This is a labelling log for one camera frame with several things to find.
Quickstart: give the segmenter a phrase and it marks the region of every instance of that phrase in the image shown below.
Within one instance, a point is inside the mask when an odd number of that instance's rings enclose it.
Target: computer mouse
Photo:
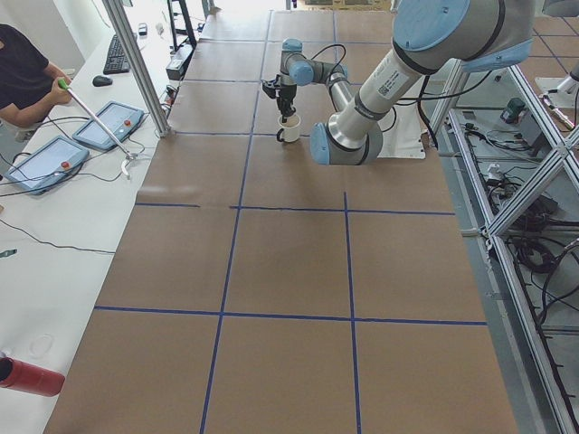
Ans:
[[[97,75],[94,79],[92,79],[92,85],[96,88],[101,86],[109,86],[112,84],[112,78],[107,77],[106,75]]]

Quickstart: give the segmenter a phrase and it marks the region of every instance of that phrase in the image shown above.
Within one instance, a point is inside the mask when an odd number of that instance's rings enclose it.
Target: black shirt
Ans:
[[[52,88],[52,78],[43,73],[46,59],[30,41],[13,27],[0,24],[0,109],[15,104],[25,109],[38,102]]]

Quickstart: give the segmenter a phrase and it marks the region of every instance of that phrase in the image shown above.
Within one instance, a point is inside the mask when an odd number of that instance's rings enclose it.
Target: red can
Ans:
[[[15,391],[54,396],[61,392],[64,375],[20,360],[0,359],[0,387]]]

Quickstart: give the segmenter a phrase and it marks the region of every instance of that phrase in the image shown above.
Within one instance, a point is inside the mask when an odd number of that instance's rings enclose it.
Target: black keyboard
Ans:
[[[129,69],[127,56],[125,55],[123,46],[120,44],[119,37],[115,34],[110,40],[107,61],[105,62],[105,68],[102,70],[102,73],[105,75],[120,74],[121,72],[128,72]]]

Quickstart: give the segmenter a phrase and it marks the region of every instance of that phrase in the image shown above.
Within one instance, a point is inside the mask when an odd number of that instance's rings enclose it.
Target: white table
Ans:
[[[87,60],[71,88],[98,111],[116,100],[147,111],[132,73],[115,74],[113,84],[95,88],[92,78],[102,73],[110,35]],[[161,95],[169,84],[169,42],[149,32],[139,39],[151,79]],[[86,116],[74,101],[56,107],[51,118]],[[69,135],[81,122],[62,123]],[[33,152],[61,134],[54,126],[41,127],[25,151]],[[137,162],[129,166],[131,179],[121,176],[105,183],[89,175],[70,181],[40,196],[21,194],[0,197],[5,210],[0,218],[29,231],[44,241],[99,250],[115,250],[135,202],[138,188],[157,146],[155,125],[147,118],[132,138],[145,147]],[[129,141],[133,152],[143,148]],[[115,149],[89,161],[81,174],[114,178],[124,154]],[[0,185],[0,194],[16,193],[11,185]],[[0,223],[0,251],[18,249],[0,259],[0,351],[28,363],[66,374],[90,317],[112,255],[39,244],[19,231]],[[10,434],[39,434],[48,421],[57,398],[0,389],[0,431]]]

